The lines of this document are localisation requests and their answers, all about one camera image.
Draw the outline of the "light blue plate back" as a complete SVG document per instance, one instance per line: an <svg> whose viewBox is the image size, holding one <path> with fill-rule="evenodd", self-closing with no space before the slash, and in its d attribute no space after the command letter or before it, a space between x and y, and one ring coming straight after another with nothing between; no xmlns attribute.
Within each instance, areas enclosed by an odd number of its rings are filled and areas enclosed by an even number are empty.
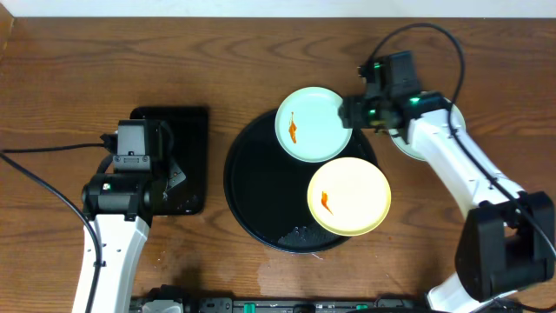
<svg viewBox="0 0 556 313"><path fill-rule="evenodd" d="M322 87L306 87L287 96L275 116L275 135L293 158L306 163L330 160L347 147L352 130L339 117L342 98Z"/></svg>

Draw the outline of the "light blue plate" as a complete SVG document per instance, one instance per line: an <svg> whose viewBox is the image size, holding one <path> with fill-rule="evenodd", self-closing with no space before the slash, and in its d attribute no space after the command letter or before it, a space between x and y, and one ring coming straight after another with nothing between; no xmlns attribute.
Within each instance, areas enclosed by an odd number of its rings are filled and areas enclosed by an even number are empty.
<svg viewBox="0 0 556 313"><path fill-rule="evenodd" d="M330 160L347 147L352 130L339 117L342 98L322 87L306 87L287 96L275 116L275 135L293 158L306 163Z"/></svg>
<svg viewBox="0 0 556 313"><path fill-rule="evenodd" d="M465 118L463 117L460 109L456 105L454 105L452 109L452 121L455 122L456 129L458 128L462 128L463 130L467 129ZM422 161L422 162L426 161L426 159L419 152L412 149L411 146L403 140L403 138L400 136L399 132L396 129L391 129L388 131L388 133L394 145L405 155L418 161Z"/></svg>

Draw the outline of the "light blue plate front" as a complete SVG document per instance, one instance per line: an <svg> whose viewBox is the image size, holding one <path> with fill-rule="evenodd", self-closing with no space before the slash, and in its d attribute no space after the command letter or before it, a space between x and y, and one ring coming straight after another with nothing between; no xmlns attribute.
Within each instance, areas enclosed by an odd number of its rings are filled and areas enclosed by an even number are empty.
<svg viewBox="0 0 556 313"><path fill-rule="evenodd" d="M454 105L452 109L452 121L455 122L456 129L458 128L462 128L463 130L467 129L465 118L463 117L460 109L456 105ZM419 152L412 149L411 146L403 140L403 138L400 136L399 132L396 129L391 129L388 131L388 133L394 145L405 155L418 161L422 161L422 162L426 161L426 159Z"/></svg>

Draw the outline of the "orange green sponge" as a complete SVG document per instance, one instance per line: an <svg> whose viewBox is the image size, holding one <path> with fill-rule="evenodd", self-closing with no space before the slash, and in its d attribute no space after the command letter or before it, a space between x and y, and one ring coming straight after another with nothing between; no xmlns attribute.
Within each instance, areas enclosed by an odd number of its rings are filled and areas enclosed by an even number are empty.
<svg viewBox="0 0 556 313"><path fill-rule="evenodd" d="M181 175L182 175L182 172L181 172L181 171L179 171L179 170L174 170L174 171L172 171L172 172L170 173L169 177L170 177L171 179L174 179L174 178L180 177Z"/></svg>

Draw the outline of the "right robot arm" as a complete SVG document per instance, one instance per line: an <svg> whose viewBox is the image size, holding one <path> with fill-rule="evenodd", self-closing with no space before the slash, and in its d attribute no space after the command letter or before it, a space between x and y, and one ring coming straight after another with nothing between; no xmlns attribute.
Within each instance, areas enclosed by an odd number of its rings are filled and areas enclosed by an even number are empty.
<svg viewBox="0 0 556 313"><path fill-rule="evenodd" d="M555 275L555 208L505 176L454 116L439 92L346 97L349 129L395 130L431 166L460 207L465 224L455 272L427 293L432 310L478 312Z"/></svg>

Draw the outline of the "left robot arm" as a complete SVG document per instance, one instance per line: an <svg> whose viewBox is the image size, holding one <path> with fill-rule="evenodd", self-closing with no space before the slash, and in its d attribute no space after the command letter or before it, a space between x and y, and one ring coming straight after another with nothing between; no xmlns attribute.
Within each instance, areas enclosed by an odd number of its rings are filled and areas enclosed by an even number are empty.
<svg viewBox="0 0 556 313"><path fill-rule="evenodd" d="M83 263L72 310L74 312L130 312L136 267L149 235L140 217L95 214L85 224Z"/></svg>

